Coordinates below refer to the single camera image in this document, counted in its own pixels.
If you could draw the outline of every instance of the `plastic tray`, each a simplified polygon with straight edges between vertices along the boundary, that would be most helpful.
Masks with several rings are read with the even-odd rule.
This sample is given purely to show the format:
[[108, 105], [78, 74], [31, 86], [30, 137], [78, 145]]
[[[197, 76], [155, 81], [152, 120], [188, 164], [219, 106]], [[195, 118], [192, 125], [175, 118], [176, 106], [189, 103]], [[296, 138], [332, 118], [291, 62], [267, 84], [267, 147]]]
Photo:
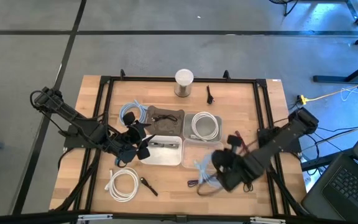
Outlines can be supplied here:
[[[221, 142], [204, 142], [186, 139], [183, 142], [183, 155], [181, 164], [189, 169], [197, 169], [196, 162], [201, 162], [205, 155], [211, 154], [217, 149], [223, 150]], [[208, 170], [214, 170], [212, 163], [208, 164]]]
[[[191, 128], [191, 120], [193, 120], [195, 115], [196, 114], [186, 114], [183, 125], [183, 137], [189, 140], [202, 141], [199, 139], [190, 138], [190, 135], [194, 134], [193, 129]], [[218, 135], [214, 139], [209, 140], [208, 142], [219, 142], [222, 140], [222, 118], [219, 116], [215, 116], [215, 118], [218, 122]], [[213, 129], [215, 128], [215, 124], [211, 120], [211, 118], [201, 118], [200, 120], [198, 120], [196, 128], [200, 135], [205, 136], [212, 133]]]
[[178, 149], [170, 149], [166, 147], [148, 147], [150, 157], [142, 159], [141, 162], [150, 165], [177, 166], [181, 162], [182, 157], [182, 140], [178, 136], [154, 136], [151, 141], [160, 143], [176, 143], [179, 144]]

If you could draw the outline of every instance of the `blue cable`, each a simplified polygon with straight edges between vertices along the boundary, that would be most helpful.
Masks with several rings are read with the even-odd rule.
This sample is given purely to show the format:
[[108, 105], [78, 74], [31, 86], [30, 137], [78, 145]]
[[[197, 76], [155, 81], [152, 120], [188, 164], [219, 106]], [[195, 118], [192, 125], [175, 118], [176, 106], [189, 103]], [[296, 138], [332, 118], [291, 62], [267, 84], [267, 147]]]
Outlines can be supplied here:
[[201, 161], [201, 163], [198, 163], [195, 161], [196, 168], [200, 171], [200, 176], [198, 178], [198, 184], [202, 184], [204, 181], [206, 181], [209, 186], [214, 188], [220, 188], [222, 187], [221, 183], [216, 179], [216, 177], [211, 177], [211, 175], [206, 173], [206, 169], [208, 168], [208, 163], [212, 159], [212, 154], [208, 154], [204, 156], [204, 159]]
[[140, 123], [145, 123], [146, 122], [146, 110], [147, 110], [147, 106], [143, 106], [140, 103], [138, 103], [136, 100], [134, 100], [135, 103], [127, 103], [124, 106], [122, 106], [122, 108], [119, 110], [119, 120], [121, 121], [121, 123], [123, 125], [124, 121], [122, 120], [122, 117], [127, 113], [127, 110], [137, 107], [140, 111], [140, 118], [138, 119]]

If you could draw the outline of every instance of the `coiled white cable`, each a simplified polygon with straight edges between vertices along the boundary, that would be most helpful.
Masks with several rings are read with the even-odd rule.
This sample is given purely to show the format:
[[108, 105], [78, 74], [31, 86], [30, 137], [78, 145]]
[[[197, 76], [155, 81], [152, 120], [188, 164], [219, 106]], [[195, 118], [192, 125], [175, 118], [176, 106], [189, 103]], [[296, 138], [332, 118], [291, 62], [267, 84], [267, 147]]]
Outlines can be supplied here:
[[[125, 194], [118, 191], [116, 185], [114, 184], [114, 180], [118, 176], [125, 175], [125, 174], [130, 175], [134, 179], [134, 190], [129, 194]], [[139, 176], [137, 175], [136, 171], [130, 167], [123, 168], [117, 171], [114, 175], [112, 174], [112, 170], [110, 170], [110, 181], [104, 187], [104, 189], [110, 192], [110, 195], [113, 197], [114, 200], [118, 202], [128, 202], [135, 197], [137, 193], [137, 189], [139, 189]]]
[[[197, 131], [197, 121], [199, 121], [201, 118], [211, 118], [215, 124], [215, 129], [214, 131], [207, 135], [207, 136], [202, 136], [198, 133]], [[194, 134], [201, 140], [203, 141], [210, 141], [212, 139], [214, 139], [219, 132], [219, 126], [218, 126], [218, 121], [216, 121], [215, 116], [213, 116], [212, 114], [208, 113], [208, 112], [199, 112], [198, 114], [194, 115], [193, 119], [191, 120], [191, 128], [193, 129]]]

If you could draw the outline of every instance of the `brown tray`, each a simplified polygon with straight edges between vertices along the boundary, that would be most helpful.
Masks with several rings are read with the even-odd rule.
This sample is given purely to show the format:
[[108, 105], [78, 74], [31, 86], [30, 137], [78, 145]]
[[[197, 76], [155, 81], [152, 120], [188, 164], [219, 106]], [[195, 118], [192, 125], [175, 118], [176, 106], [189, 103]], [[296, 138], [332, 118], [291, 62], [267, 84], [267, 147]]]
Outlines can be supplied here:
[[[158, 115], [168, 115], [172, 114], [174, 117], [178, 118], [177, 122], [174, 122], [170, 119], [161, 119], [160, 121], [152, 121], [153, 117]], [[183, 120], [185, 118], [185, 111], [178, 110], [165, 110], [156, 108], [155, 106], [149, 106], [147, 108], [147, 119], [146, 123], [151, 124], [146, 127], [146, 130], [150, 134], [163, 135], [163, 136], [180, 136], [183, 128]]]

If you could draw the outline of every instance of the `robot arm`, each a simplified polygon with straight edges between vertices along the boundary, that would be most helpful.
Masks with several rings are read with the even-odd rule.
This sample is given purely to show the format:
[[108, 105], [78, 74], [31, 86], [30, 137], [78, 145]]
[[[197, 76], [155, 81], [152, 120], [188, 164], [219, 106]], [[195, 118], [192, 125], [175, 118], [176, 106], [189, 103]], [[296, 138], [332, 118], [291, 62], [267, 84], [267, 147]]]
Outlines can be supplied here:
[[[32, 96], [35, 93], [40, 93], [40, 95], [33, 100]], [[128, 113], [123, 117], [128, 131], [120, 133], [107, 123], [103, 124], [98, 121], [97, 118], [85, 118], [71, 106], [68, 106], [63, 101], [62, 93], [53, 88], [44, 87], [42, 91], [34, 91], [30, 96], [30, 101], [36, 110], [43, 113], [58, 114], [68, 121], [74, 128], [69, 128], [70, 132], [60, 131], [60, 134], [67, 138], [80, 137], [93, 147], [114, 154], [124, 163], [132, 161], [135, 155], [139, 159], [150, 156], [147, 143], [151, 138], [142, 141], [146, 137], [144, 128], [149, 124], [136, 121], [133, 113]]]
[[288, 120], [288, 124], [274, 130], [267, 144], [244, 157], [228, 149], [214, 151], [212, 163], [217, 170], [216, 178], [225, 190], [230, 192], [241, 182], [248, 184], [263, 175], [270, 166], [271, 157], [294, 139], [313, 133], [318, 125], [318, 120], [304, 108], [294, 111]]

